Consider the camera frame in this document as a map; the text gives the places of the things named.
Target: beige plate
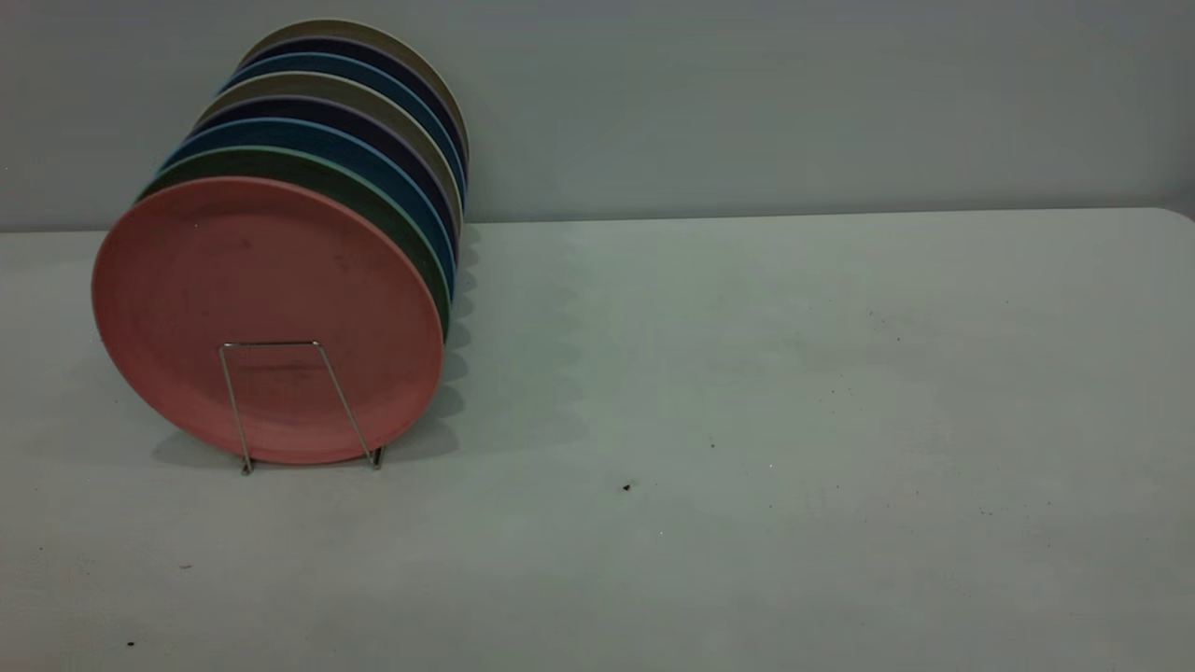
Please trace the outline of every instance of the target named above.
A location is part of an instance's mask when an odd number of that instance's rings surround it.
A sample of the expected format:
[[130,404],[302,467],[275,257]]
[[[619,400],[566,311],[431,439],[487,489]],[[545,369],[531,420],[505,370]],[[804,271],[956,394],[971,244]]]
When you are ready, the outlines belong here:
[[239,71],[245,67],[245,63],[252,60],[258,53],[264,51],[265,49],[269,49],[281,42],[298,39],[301,37],[341,37],[344,39],[353,39],[388,54],[400,63],[415,71],[417,75],[423,78],[423,81],[428,83],[428,86],[435,90],[435,92],[448,106],[448,112],[452,114],[453,121],[456,122],[456,128],[460,129],[460,138],[465,143],[465,147],[462,147],[465,151],[465,161],[468,161],[468,132],[465,129],[465,117],[461,115],[460,106],[456,104],[456,99],[453,98],[452,91],[448,90],[448,85],[445,84],[440,73],[431,67],[431,63],[427,62],[415,49],[411,49],[388,32],[345,19],[310,19],[306,22],[299,22],[282,26],[262,38],[261,42],[255,44],[253,48],[245,54],[245,57],[240,60],[237,69]]
[[255,77],[221,93],[208,105],[207,110],[203,110],[196,124],[203,123],[208,117],[225,108],[264,96],[307,96],[311,98],[323,98],[347,105],[366,116],[373,117],[398,134],[399,138],[410,143],[411,149],[423,159],[423,163],[428,164],[431,173],[443,185],[448,195],[448,207],[452,209],[456,236],[460,236],[460,227],[464,224],[460,185],[456,184],[452,169],[448,167],[448,160],[440,152],[440,147],[423,130],[423,127],[406,114],[406,110],[399,108],[385,96],[355,81],[331,74],[310,72],[286,72]]

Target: wire plate holder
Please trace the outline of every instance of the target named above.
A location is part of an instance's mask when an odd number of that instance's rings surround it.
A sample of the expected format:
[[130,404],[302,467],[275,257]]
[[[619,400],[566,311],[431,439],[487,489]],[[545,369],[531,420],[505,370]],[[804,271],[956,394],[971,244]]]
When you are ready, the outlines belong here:
[[245,440],[245,424],[240,420],[240,409],[237,407],[237,392],[233,389],[232,375],[228,373],[228,359],[225,354],[228,350],[245,349],[245,348],[315,348],[319,350],[319,356],[324,359],[324,367],[327,368],[327,375],[332,379],[332,385],[336,387],[337,396],[341,397],[341,404],[344,405],[344,413],[349,416],[349,422],[353,423],[353,430],[357,433],[357,440],[361,441],[361,453],[366,458],[366,464],[373,469],[381,469],[381,452],[386,446],[379,447],[376,451],[370,451],[369,446],[366,445],[366,438],[361,434],[361,427],[357,426],[357,419],[353,415],[353,409],[349,407],[349,401],[344,398],[344,390],[341,389],[341,381],[336,378],[336,371],[332,368],[332,361],[327,359],[327,350],[324,349],[323,343],[319,341],[284,341],[278,343],[225,343],[220,346],[220,366],[223,368],[225,383],[228,385],[228,402],[232,404],[232,415],[237,419],[237,433],[240,435],[240,451],[241,451],[241,463],[240,474],[241,476],[249,476],[253,472],[253,458],[249,454],[249,441]]

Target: navy plate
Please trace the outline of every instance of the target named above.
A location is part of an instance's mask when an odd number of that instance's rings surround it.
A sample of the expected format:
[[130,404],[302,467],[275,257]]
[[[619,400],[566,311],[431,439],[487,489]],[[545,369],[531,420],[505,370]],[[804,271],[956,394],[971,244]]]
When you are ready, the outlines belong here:
[[[283,54],[304,53],[347,56],[349,59],[361,61],[362,63],[369,63],[398,81],[402,81],[407,88],[413,91],[416,96],[427,102],[428,106],[431,108],[440,121],[445,124],[445,128],[448,129],[448,133],[452,134],[456,146],[462,149],[461,155],[465,155],[465,143],[461,140],[462,134],[460,129],[456,128],[456,117],[452,116],[452,112],[448,111],[448,106],[445,104],[443,98],[441,98],[440,94],[437,94],[435,90],[433,90],[431,86],[429,86],[428,83],[409,65],[391,56],[381,49],[378,49],[376,47],[370,47],[363,42],[345,37],[296,37],[263,49],[261,53],[255,54],[250,59],[249,63],[256,63],[258,61],[272,59],[274,56],[281,56]],[[241,69],[247,67],[249,63],[244,63]]]
[[[382,57],[390,60],[390,56],[382,55]],[[424,98],[415,93],[404,81],[396,79],[374,65],[338,54],[287,53],[269,59],[255,60],[251,65],[238,71],[225,84],[221,92],[232,88],[246,79],[278,72],[314,72],[343,77],[362,86],[368,86],[390,98],[396,105],[406,110],[406,114],[415,117],[415,121],[419,122],[419,126],[435,140],[436,146],[443,152],[445,158],[448,159],[448,164],[453,169],[453,175],[456,177],[456,184],[460,187],[461,194],[464,195],[467,191],[466,167],[465,161],[461,159],[464,151],[461,149],[460,140],[454,139],[449,132],[455,126],[451,121],[446,126],[443,118],[433,111]]]
[[357,140],[381,152],[394,165],[415,182],[416,187],[431,201],[436,209],[440,224],[448,231],[452,242],[452,251],[455,256],[459,251],[456,240],[456,222],[453,220],[452,208],[448,204],[448,193],[436,181],[431,170],[423,159],[398,135],[379,123],[376,120],[339,103],[324,100],[321,98],[310,98],[302,96],[277,96],[269,98],[251,98],[208,117],[200,126],[195,127],[191,135],[234,121],[275,117],[310,121],[329,128],[335,128],[347,133]]

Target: green plate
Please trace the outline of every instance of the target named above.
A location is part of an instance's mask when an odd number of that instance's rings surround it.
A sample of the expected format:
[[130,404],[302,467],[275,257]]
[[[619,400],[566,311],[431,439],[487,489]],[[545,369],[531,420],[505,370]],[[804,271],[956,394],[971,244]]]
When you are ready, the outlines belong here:
[[418,269],[440,314],[440,331],[448,337],[448,282],[431,245],[410,215],[376,187],[318,157],[277,147],[227,147],[179,161],[154,178],[137,201],[174,184],[217,176],[263,177],[288,182],[338,201],[369,220],[393,240]]

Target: pink plate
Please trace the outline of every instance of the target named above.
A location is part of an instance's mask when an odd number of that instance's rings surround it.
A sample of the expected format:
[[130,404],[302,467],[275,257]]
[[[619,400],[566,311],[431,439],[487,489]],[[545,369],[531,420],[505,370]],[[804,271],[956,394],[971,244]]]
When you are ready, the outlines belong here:
[[[370,450],[427,409],[443,360],[435,304],[385,234],[283,182],[213,177],[159,191],[104,239],[100,337],[158,413],[241,454],[223,343],[318,341]],[[227,349],[253,459],[317,464],[361,444],[314,347]]]

